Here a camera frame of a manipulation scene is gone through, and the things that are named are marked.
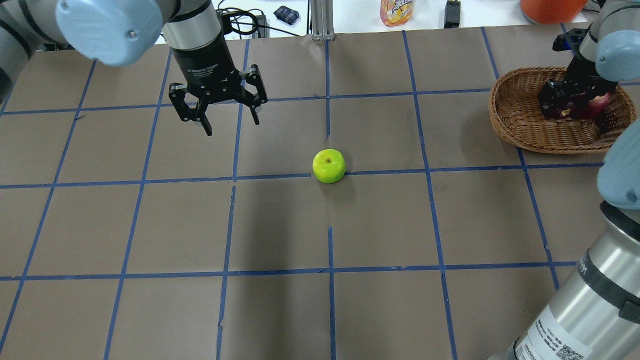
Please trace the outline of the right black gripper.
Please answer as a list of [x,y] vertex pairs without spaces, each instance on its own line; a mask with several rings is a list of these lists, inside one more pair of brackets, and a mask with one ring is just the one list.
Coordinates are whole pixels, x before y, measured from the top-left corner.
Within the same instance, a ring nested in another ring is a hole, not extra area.
[[575,54],[562,79],[549,79],[544,84],[537,96],[539,107],[542,115],[547,119],[566,120],[569,118],[555,119],[549,117],[551,115],[550,106],[553,101],[583,92],[595,96],[610,93],[611,96],[618,84],[618,81],[607,80],[599,75],[593,61],[585,59],[583,55]]

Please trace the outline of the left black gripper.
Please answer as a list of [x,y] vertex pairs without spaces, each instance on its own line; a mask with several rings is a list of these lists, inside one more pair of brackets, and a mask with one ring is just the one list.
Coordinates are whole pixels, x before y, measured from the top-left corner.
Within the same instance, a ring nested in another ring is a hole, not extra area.
[[210,137],[209,105],[234,100],[247,107],[254,124],[260,125],[258,112],[268,97],[257,64],[238,70],[224,38],[194,50],[173,48],[172,53],[185,84],[172,82],[168,96],[181,121],[201,123]]

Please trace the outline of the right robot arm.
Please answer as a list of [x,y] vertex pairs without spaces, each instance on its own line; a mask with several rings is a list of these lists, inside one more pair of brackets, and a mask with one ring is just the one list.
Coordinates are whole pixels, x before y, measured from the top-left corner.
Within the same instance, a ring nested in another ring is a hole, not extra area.
[[639,78],[639,2],[602,0],[585,29],[558,35],[567,68],[509,71],[489,95],[501,139],[547,154],[605,151],[605,230],[550,301],[492,360],[622,360],[640,339],[639,121],[620,82]]

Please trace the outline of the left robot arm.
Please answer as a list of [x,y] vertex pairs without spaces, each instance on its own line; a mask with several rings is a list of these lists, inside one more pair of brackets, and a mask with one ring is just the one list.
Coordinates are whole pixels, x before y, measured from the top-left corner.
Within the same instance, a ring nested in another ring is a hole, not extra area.
[[268,102],[265,84],[256,64],[243,71],[234,64],[226,42],[232,16],[210,0],[3,0],[1,100],[46,44],[124,67],[163,37],[185,79],[167,91],[181,121],[200,123],[211,136],[208,106],[234,100],[249,108],[258,125],[258,112]]

